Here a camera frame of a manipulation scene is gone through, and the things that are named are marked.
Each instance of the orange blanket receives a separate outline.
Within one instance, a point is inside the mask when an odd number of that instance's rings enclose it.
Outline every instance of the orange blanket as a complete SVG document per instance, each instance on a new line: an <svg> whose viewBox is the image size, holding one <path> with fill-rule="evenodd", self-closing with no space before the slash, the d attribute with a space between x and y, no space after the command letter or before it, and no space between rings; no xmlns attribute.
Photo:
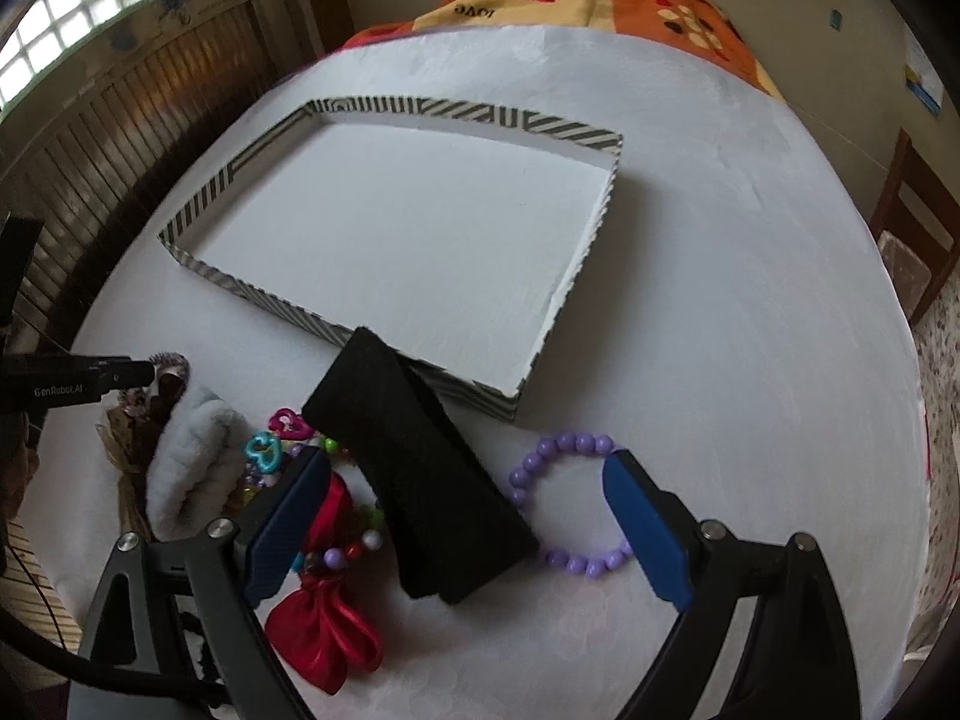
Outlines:
<svg viewBox="0 0 960 720"><path fill-rule="evenodd" d="M723 12L709 0L447 0L411 22L375 26L345 49L436 26L589 26L655 40L712 62L782 100Z"/></svg>

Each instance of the hair accessory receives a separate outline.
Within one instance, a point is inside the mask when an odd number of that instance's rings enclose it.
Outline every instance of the hair accessory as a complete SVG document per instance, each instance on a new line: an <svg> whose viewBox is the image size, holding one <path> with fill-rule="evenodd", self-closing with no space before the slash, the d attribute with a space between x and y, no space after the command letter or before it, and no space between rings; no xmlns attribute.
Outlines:
<svg viewBox="0 0 960 720"><path fill-rule="evenodd" d="M160 541L190 538L219 517L245 464L250 430L209 389L191 386L147 469L146 512Z"/></svg>
<svg viewBox="0 0 960 720"><path fill-rule="evenodd" d="M316 433L293 409L278 409L270 417L267 427L284 442L308 442Z"/></svg>
<svg viewBox="0 0 960 720"><path fill-rule="evenodd" d="M299 553L290 570L296 573L325 574L330 571L346 571L351 562L359 560L367 552L376 552L383 546L383 512L373 507L354 509L352 522L344 524L339 533L342 546L332 546L325 552Z"/></svg>
<svg viewBox="0 0 960 720"><path fill-rule="evenodd" d="M586 457L606 458L618 446L607 435L594 436L589 433L564 432L556 436L547 436L536 443L531 452L513 469L507 481L510 482L510 500L515 507L522 508L530 502L530 487L536 476L546 471L547 466L560 455L582 455ZM600 579L608 571L616 571L627 562L634 552L624 538L620 546L604 552L603 555L587 557L570 554L562 548L548 549L544 552L546 565L560 568L568 574L586 574L590 579Z"/></svg>
<svg viewBox="0 0 960 720"><path fill-rule="evenodd" d="M179 400L190 383L190 364L179 352L157 352L150 356L157 367L157 392L168 400Z"/></svg>
<svg viewBox="0 0 960 720"><path fill-rule="evenodd" d="M371 330L353 332L302 413L355 452L411 598L457 603L538 549L432 389Z"/></svg>
<svg viewBox="0 0 960 720"><path fill-rule="evenodd" d="M352 517L349 490L338 474L331 474L330 490L301 548L307 557L314 556L314 565L304 561L301 588L277 604L264 625L277 654L304 680L330 695L342 688L350 668L370 673L383 661L376 628L350 603L344 586L346 563L343 568L328 568L317 557L336 549ZM349 560L352 546L337 549L338 560Z"/></svg>
<svg viewBox="0 0 960 720"><path fill-rule="evenodd" d="M261 474L273 474L280 470L283 461L283 447L280 439L273 433L261 430L247 442L244 449L247 459L256 465Z"/></svg>

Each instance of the red satin bow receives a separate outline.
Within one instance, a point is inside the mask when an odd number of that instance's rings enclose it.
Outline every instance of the red satin bow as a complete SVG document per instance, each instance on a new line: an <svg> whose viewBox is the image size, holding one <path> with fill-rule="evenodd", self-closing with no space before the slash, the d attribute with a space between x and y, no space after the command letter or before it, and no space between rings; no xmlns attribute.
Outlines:
<svg viewBox="0 0 960 720"><path fill-rule="evenodd" d="M353 504L344 480L330 477L330 490L304 541L304 554L334 545L338 522ZM347 680L347 668L376 671L383 648L376 629L350 605L346 572L311 576L301 573L301 588L270 612L264 631L277 654L311 685L331 696Z"/></svg>

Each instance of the white fluffy fabric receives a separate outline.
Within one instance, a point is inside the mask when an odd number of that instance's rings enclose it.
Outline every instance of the white fluffy fabric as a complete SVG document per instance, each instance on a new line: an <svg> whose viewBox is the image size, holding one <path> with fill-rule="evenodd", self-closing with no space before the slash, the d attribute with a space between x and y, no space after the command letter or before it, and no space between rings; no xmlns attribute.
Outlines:
<svg viewBox="0 0 960 720"><path fill-rule="evenodd" d="M147 519L157 538L190 538L222 512L246 466L249 437L243 416L209 389L184 394L147 471Z"/></svg>

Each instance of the round table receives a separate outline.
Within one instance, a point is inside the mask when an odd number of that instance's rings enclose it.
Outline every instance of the round table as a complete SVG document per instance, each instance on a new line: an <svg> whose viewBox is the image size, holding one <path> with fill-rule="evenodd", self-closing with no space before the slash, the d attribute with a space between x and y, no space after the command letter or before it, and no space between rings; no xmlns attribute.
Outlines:
<svg viewBox="0 0 960 720"><path fill-rule="evenodd" d="M336 349L189 274L155 233L212 166L304 100L374 94L514 105L623 133L608 218L517 421L452 403L451 416L498 483L540 433L606 432L695 517L756 541L814 533L853 638L864 716L882 716L925 563L913 341L813 138L789 107L717 66L575 28L439 31L333 55L259 100L182 177L75 351L181 351L194 381L254 426L299 407ZM371 170L376 161L371 153ZM322 252L323 220L317 242ZM118 529L116 475L94 430L101 412L49 415L22 514L80 620ZM616 539L599 464L570 461L542 481L532 522L573 548ZM635 563L602 581L522 565L452 608L406 598L389 551L365 563L356 583L386 661L334 697L296 679L329 720L613 717L674 618ZM284 592L295 585L291 575ZM741 602L699 717L723 699L750 607Z"/></svg>

